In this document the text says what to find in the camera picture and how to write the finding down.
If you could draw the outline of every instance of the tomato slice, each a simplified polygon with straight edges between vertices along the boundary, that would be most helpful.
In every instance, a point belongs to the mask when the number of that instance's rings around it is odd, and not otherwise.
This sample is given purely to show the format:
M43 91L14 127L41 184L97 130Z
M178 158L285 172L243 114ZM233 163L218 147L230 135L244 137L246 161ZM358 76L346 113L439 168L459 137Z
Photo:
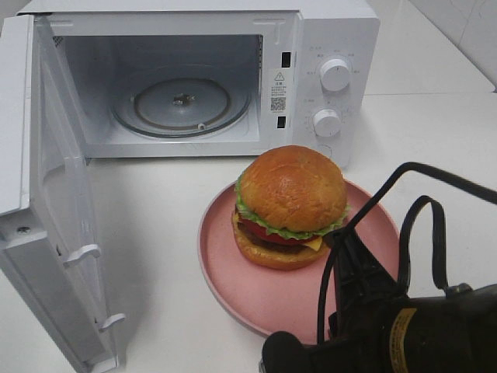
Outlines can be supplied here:
M280 245L300 245L304 242L312 241L313 239L317 238L316 235L313 235L309 239L284 239L280 235L276 233L271 233L269 235L266 234L266 228L261 227L259 224L243 218L240 214L238 214L238 218L240 219L240 222L244 224L247 229L252 232L254 235L259 237L260 239L263 239L264 241L268 242L273 242L273 243L278 243Z

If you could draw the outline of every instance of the microwave vent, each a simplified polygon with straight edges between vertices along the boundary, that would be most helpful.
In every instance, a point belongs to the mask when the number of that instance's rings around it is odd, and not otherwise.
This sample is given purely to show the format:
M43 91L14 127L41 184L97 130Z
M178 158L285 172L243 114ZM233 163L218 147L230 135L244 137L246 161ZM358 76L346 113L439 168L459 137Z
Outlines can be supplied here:
M64 41L64 38L63 37L52 37L52 40L54 41L55 47L57 48Z
M261 85L262 85L262 48L263 48L263 38L262 35L258 36L259 40L259 49L258 49L258 60L259 60L259 95L261 93Z

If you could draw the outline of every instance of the white knob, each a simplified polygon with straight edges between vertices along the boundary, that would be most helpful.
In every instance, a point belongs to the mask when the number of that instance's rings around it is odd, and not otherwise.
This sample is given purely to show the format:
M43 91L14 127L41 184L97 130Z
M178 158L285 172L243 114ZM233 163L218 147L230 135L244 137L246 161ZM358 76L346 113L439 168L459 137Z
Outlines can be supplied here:
M350 66L341 58L333 58L321 66L319 76L324 89L337 92L349 84Z
M314 131L317 136L329 138L338 134L342 129L342 120L339 114L330 109L318 111L312 118Z

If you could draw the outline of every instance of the white countertop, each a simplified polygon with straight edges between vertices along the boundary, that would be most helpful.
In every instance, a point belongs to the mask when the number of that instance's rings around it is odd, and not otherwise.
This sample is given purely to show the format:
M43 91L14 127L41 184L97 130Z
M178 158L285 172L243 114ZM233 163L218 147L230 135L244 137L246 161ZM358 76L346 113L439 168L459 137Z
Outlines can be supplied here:
M497 95L488 93L491 85L409 2L372 4L382 29L346 178L373 193L396 166L420 161L497 189ZM219 306L196 254L202 213L251 160L91 163L99 236L113 258L110 306L128 315L116 327L127 355L117 371L256 371L264 339ZM450 284L497 282L497 251L489 249L497 240L497 207L414 173L383 205L400 225L422 193L446 208ZM412 238L411 295L435 295L428 275L429 214L420 220ZM2 272L0 299L0 371L72 372Z

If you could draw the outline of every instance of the open microwave door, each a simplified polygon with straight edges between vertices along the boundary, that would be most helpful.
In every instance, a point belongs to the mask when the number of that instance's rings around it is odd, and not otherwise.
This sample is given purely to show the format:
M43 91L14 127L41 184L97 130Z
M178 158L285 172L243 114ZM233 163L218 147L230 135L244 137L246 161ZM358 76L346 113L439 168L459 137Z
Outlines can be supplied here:
M44 17L0 38L0 267L77 372L118 365L103 249L60 43Z

